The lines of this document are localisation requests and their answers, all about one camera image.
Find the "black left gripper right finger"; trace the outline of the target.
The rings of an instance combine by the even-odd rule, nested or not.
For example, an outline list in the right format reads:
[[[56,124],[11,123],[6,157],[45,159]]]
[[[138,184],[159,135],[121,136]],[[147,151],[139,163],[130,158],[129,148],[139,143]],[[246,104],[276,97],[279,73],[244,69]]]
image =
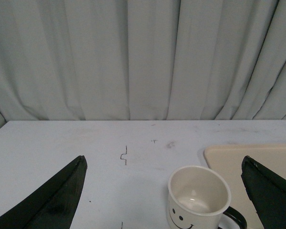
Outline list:
[[[286,229],[286,179],[245,156],[241,178],[265,229]]]

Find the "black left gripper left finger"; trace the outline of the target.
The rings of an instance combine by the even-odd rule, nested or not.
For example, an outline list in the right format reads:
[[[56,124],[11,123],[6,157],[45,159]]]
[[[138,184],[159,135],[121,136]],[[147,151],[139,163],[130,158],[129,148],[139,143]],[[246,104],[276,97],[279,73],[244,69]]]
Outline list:
[[[84,186],[87,161],[78,156],[0,216],[0,229],[69,229]]]

